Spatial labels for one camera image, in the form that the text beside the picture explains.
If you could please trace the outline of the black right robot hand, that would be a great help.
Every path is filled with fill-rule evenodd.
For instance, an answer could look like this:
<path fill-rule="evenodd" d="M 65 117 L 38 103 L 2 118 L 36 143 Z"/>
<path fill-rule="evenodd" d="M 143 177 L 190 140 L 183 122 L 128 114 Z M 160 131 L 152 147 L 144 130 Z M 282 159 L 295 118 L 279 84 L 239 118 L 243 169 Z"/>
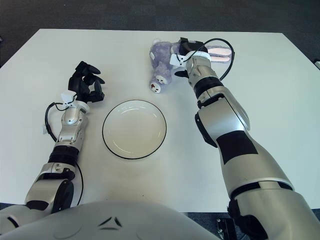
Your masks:
<path fill-rule="evenodd" d="M 203 42 L 196 40 L 188 40 L 185 37 L 181 37 L 180 40 L 172 44 L 170 49 L 171 53 L 174 54 L 179 63 L 183 63 L 189 56 L 190 52 L 200 49 L 200 51 L 208 52 L 207 48 L 203 46 Z M 177 77 L 188 77 L 183 67 L 173 66 L 172 73 Z"/>

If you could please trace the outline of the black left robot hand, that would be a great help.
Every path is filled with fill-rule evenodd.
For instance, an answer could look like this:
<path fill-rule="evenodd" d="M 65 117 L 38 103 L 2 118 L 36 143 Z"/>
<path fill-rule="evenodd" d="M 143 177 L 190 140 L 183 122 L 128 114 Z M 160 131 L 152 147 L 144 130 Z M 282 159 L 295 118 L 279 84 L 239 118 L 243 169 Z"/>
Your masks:
<path fill-rule="evenodd" d="M 105 81 L 100 78 L 100 70 L 81 61 L 68 82 L 68 90 L 76 93 L 76 100 L 84 103 L 96 103 L 104 100 L 102 86 Z"/>

